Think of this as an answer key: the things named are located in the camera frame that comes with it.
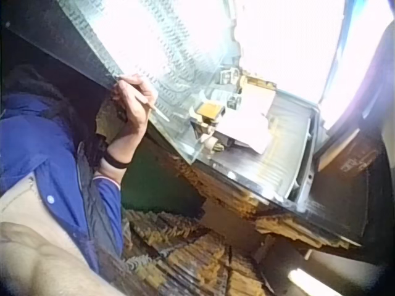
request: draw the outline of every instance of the person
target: person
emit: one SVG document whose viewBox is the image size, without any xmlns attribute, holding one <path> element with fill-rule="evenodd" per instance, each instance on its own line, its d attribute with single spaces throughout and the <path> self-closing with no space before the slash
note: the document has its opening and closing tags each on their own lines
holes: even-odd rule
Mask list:
<svg viewBox="0 0 395 296">
<path fill-rule="evenodd" d="M 125 108 L 127 122 L 92 171 L 83 126 L 58 89 L 29 66 L 16 69 L 4 84 L 2 284 L 12 295 L 121 295 L 104 280 L 102 254 L 121 255 L 120 185 L 157 91 L 139 75 L 120 77 L 113 99 Z"/>
</svg>

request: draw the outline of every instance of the glass panel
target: glass panel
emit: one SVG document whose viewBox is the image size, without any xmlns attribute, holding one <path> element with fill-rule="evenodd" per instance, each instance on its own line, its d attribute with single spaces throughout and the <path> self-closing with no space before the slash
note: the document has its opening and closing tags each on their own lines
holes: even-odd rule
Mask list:
<svg viewBox="0 0 395 296">
<path fill-rule="evenodd" d="M 151 121 L 191 163 L 201 149 L 189 108 L 201 102 L 227 52 L 230 20 L 217 0 L 58 0 L 63 11 L 109 69 L 148 77 L 159 91 Z"/>
<path fill-rule="evenodd" d="M 336 51 L 344 0 L 241 2 L 235 30 L 243 52 L 240 66 L 318 103 Z"/>
</svg>

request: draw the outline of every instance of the beige garment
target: beige garment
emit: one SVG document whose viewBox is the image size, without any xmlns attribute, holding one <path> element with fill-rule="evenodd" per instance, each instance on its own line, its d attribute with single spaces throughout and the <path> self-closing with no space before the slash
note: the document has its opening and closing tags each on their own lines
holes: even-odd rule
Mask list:
<svg viewBox="0 0 395 296">
<path fill-rule="evenodd" d="M 46 198 L 49 203 L 56 202 L 51 195 Z M 87 264 L 73 240 L 43 204 L 34 173 L 21 179 L 0 198 L 0 222 L 22 224 L 32 228 L 53 245 Z"/>
</svg>

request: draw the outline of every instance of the display case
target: display case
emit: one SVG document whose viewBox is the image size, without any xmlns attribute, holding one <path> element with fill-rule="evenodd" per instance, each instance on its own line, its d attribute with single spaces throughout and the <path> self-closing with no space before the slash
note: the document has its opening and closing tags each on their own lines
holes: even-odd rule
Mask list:
<svg viewBox="0 0 395 296">
<path fill-rule="evenodd" d="M 247 203 L 254 205 L 246 218 L 256 229 L 263 223 L 261 232 L 273 232 L 265 217 L 282 215 L 280 224 L 287 224 L 287 233 L 292 229 L 295 236 L 309 237 L 305 242 L 310 245 L 361 246 L 367 223 L 367 171 L 346 184 L 322 172 L 315 178 L 322 154 L 314 155 L 328 140 L 318 103 L 328 105 L 331 90 L 336 89 L 333 85 L 358 1 L 319 1 L 325 3 L 324 8 L 314 4 L 317 14 L 305 19 L 307 31 L 302 30 L 305 34 L 298 38 L 290 28 L 282 28 L 284 35 L 276 31 L 281 23 L 290 24 L 288 14 L 301 19 L 291 14 L 292 7 L 282 18 L 273 18 L 268 9 L 277 15 L 282 12 L 276 1 L 269 1 L 266 7 L 257 4 L 262 10 L 255 9 L 255 14 L 251 12 L 254 6 L 248 8 L 247 2 L 45 0 L 45 8 L 39 9 L 20 1 L 5 7 L 2 24 L 106 88 L 123 73 L 148 78 L 159 91 L 156 107 L 169 119 L 167 122 L 153 112 L 150 121 L 156 132 L 194 170 L 225 184 L 230 191 L 243 192 Z M 313 2 L 317 3 L 307 1 L 305 5 L 310 7 Z M 305 11 L 304 6 L 294 8 Z M 247 10 L 251 15 L 242 13 Z M 262 14 L 266 22 L 254 25 L 253 16 L 261 19 Z M 39 15 L 42 22 L 32 27 Z M 332 17 L 331 28 L 320 21 L 319 28 L 313 30 L 314 22 L 323 15 L 325 20 Z M 271 28 L 265 27 L 268 21 Z M 285 36 L 288 43 L 282 42 Z M 318 39 L 328 44 L 313 50 L 311 46 Z M 302 43 L 308 47 L 301 48 Z M 235 81 L 232 69 L 239 71 Z M 264 114 L 267 126 L 260 129 L 254 124 L 259 121 L 250 125 L 254 130 L 250 138 L 262 137 L 260 131 L 270 134 L 264 151 L 224 143 L 216 146 L 219 150 L 214 146 L 208 149 L 206 140 L 196 134 L 191 114 L 208 102 L 222 104 L 225 114 L 232 113 L 238 108 L 238 95 L 242 105 L 249 99 L 243 97 L 243 88 L 245 82 L 253 85 L 253 81 L 275 84 Z M 323 192 L 324 187 L 329 192 L 328 186 L 334 188 L 329 195 Z M 345 208 L 337 211 L 342 199 L 347 200 Z"/>
</svg>

